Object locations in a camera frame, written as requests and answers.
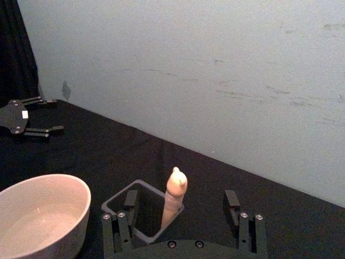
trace black curtain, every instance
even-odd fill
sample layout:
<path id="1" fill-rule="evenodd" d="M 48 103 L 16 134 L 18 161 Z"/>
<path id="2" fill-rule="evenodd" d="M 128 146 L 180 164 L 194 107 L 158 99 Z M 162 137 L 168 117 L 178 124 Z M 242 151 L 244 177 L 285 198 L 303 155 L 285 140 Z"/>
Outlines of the black curtain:
<path id="1" fill-rule="evenodd" d="M 38 96 L 38 73 L 16 0 L 0 0 L 0 107 Z"/>

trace bolt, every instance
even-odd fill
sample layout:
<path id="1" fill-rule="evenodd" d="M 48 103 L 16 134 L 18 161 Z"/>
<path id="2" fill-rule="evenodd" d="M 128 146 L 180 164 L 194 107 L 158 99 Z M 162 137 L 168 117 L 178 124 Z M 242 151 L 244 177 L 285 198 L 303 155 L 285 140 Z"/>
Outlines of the bolt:
<path id="1" fill-rule="evenodd" d="M 255 215 L 255 218 L 256 218 L 257 220 L 263 220 L 263 219 L 264 219 L 264 217 L 263 217 L 261 214 Z"/>
<path id="2" fill-rule="evenodd" d="M 103 219 L 105 219 L 105 220 L 110 219 L 110 214 L 108 214 L 108 213 L 104 214 Z"/>
<path id="3" fill-rule="evenodd" d="M 245 212 L 241 212 L 240 215 L 241 215 L 241 217 L 248 217 L 248 214 Z"/>
<path id="4" fill-rule="evenodd" d="M 119 212 L 119 213 L 118 213 L 118 217 L 124 217 L 125 214 L 126 214 L 126 213 L 124 213 L 124 212 Z"/>
<path id="5" fill-rule="evenodd" d="M 204 243 L 203 243 L 203 241 L 198 240 L 198 241 L 195 242 L 195 246 L 197 248 L 203 248 L 204 247 Z"/>
<path id="6" fill-rule="evenodd" d="M 168 247 L 169 247 L 169 248 L 174 248 L 174 247 L 176 247 L 176 242 L 175 242 L 175 241 L 172 241 L 172 240 L 169 241 L 169 242 L 168 242 Z"/>

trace white label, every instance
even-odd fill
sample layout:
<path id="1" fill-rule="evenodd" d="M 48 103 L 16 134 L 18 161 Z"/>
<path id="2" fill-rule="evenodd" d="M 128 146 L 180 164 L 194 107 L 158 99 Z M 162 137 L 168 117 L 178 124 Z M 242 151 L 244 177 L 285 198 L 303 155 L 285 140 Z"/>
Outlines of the white label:
<path id="1" fill-rule="evenodd" d="M 27 119 L 29 117 L 29 114 L 27 113 L 27 111 L 22 111 L 22 116 L 23 119 Z"/>

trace ceramic bowl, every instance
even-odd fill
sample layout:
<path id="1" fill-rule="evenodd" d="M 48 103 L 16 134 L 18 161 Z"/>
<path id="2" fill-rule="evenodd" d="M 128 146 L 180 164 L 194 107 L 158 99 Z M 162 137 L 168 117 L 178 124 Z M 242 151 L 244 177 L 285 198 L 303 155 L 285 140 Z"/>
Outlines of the ceramic bowl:
<path id="1" fill-rule="evenodd" d="M 50 174 L 0 192 L 0 258 L 74 258 L 85 239 L 91 193 L 75 176 Z"/>

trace bowl rim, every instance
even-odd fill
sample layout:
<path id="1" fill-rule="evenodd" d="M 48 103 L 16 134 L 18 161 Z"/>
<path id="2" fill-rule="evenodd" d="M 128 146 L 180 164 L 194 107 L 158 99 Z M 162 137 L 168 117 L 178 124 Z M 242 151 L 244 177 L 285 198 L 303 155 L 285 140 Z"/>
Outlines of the bowl rim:
<path id="1" fill-rule="evenodd" d="M 74 175 L 69 175 L 69 174 L 45 174 L 45 175 L 40 175 L 40 176 L 35 176 L 35 177 L 32 177 L 32 178 L 29 178 L 29 179 L 26 179 L 26 180 L 23 180 L 21 182 L 18 182 L 8 188 L 6 188 L 5 190 L 1 191 L 0 192 L 0 196 L 1 194 L 3 193 L 6 193 L 20 185 L 23 185 L 27 182 L 30 182 L 30 181 L 35 181 L 35 180 L 40 180 L 40 179 L 44 179 L 44 178 L 54 178 L 54 177 L 63 177 L 63 178 L 70 178 L 70 179 L 73 179 L 77 182 L 79 182 L 81 185 L 83 185 L 83 187 L 86 189 L 86 192 L 87 192 L 87 201 L 86 201 L 86 205 L 85 205 L 85 209 L 84 211 L 82 212 L 81 216 L 77 219 L 76 223 L 73 225 L 73 227 L 66 233 L 64 233 L 61 237 L 59 237 L 58 239 L 56 239 L 55 241 L 49 243 L 48 245 L 46 245 L 45 247 L 41 248 L 41 249 L 37 249 L 37 250 L 34 250 L 34 251 L 31 251 L 29 253 L 24 253 L 24 254 L 14 254 L 13 256 L 14 257 L 0 257 L 1 259 L 7 259 L 7 258 L 21 258 L 21 257 L 24 257 L 24 256 L 30 256 L 32 254 L 35 254 L 37 252 L 40 252 L 44 249 L 46 249 L 47 247 L 50 247 L 51 245 L 59 242 L 61 239 L 63 239 L 65 236 L 67 236 L 73 229 L 76 228 L 76 226 L 82 221 L 82 219 L 85 217 L 85 215 L 87 214 L 89 208 L 90 208 L 90 204 L 91 204 L 91 191 L 90 191 L 90 188 L 88 187 L 88 185 L 80 178 L 74 176 Z"/>

